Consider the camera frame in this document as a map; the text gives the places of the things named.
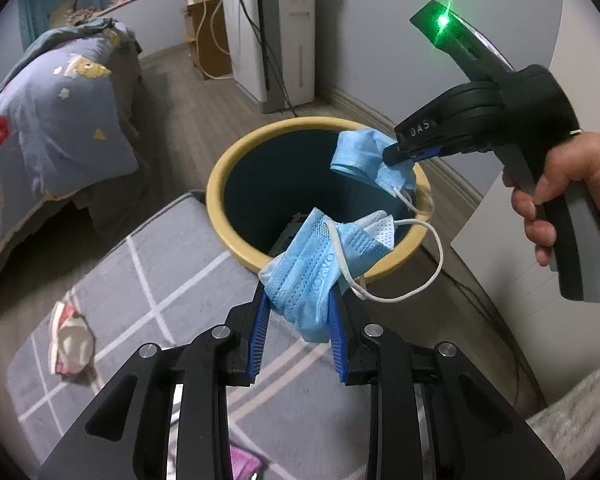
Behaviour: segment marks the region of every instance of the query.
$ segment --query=blue surgical mask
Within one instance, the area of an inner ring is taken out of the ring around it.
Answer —
[[[384,189],[391,196],[396,196],[396,189],[415,189],[410,160],[390,168],[382,161],[382,151],[391,144],[395,144],[395,139],[371,128],[341,132],[331,170]]]
[[[329,340],[328,295],[342,275],[327,222],[333,221],[314,208],[288,249],[258,274],[274,311],[293,323],[309,342]],[[394,248],[394,219],[384,211],[353,223],[332,225],[354,277],[367,272]]]

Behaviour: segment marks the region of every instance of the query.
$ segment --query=green light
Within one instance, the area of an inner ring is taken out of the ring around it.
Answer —
[[[442,30],[443,28],[445,28],[449,23],[449,18],[446,14],[440,14],[440,16],[438,16],[438,25],[440,26],[440,30]]]

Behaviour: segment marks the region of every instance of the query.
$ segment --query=blue bedspread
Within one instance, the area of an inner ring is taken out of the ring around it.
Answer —
[[[111,19],[55,29],[0,86],[0,251],[44,201],[138,168],[105,67],[129,42]]]

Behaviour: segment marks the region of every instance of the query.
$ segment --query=pillow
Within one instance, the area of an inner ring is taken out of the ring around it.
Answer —
[[[64,0],[49,14],[49,28],[58,28],[64,26],[66,13],[68,10],[74,10],[78,0]]]

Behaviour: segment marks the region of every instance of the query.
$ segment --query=white ear loop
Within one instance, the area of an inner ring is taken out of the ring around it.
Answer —
[[[407,206],[411,211],[413,211],[416,214],[420,214],[420,215],[424,215],[424,216],[431,216],[431,215],[433,215],[434,211],[436,210],[436,205],[433,202],[433,197],[425,189],[420,188],[420,192],[425,196],[425,198],[427,199],[427,202],[429,202],[429,205],[430,205],[430,208],[431,208],[429,211],[422,211],[422,210],[418,209],[411,202],[411,197],[409,197],[409,195],[403,195],[402,191],[400,189],[398,189],[397,187],[394,186],[394,193],[395,193],[395,195],[400,200],[402,200],[404,202],[404,205]]]
[[[344,252],[342,250],[342,244],[340,243],[340,237],[338,236],[336,224],[333,222],[333,220],[331,220],[331,218],[325,218],[324,221],[327,224],[327,229],[329,230],[329,236],[331,237],[331,243],[333,244],[333,250],[336,254],[336,259],[340,266],[340,270],[342,271],[342,275],[344,276],[344,279],[347,280],[347,283],[349,283],[349,286],[351,287],[351,290],[353,291],[353,293],[357,297],[359,297],[361,300],[367,299],[367,300],[371,300],[371,301],[377,301],[378,303],[398,303],[399,301],[406,300],[407,298],[410,298],[411,296],[414,296],[415,294],[422,292],[425,288],[427,288],[429,285],[431,285],[431,283],[433,283],[433,281],[440,274],[440,270],[442,270],[442,263],[443,263],[442,242],[440,241],[438,232],[433,227],[433,225],[431,225],[430,223],[425,222],[423,220],[418,220],[416,218],[407,218],[405,220],[396,220],[394,222],[394,225],[397,225],[397,226],[409,225],[409,224],[422,225],[422,226],[426,227],[427,229],[429,229],[433,233],[433,236],[436,239],[436,243],[438,244],[438,252],[440,253],[440,261],[438,263],[438,268],[431,275],[431,277],[427,280],[426,283],[419,286],[418,288],[414,288],[412,291],[407,292],[406,294],[403,294],[402,296],[399,296],[398,298],[379,298],[378,296],[374,296],[368,290],[366,290],[363,286],[357,284],[354,281],[351,273],[349,272],[349,266],[347,265],[347,261],[344,257]]]

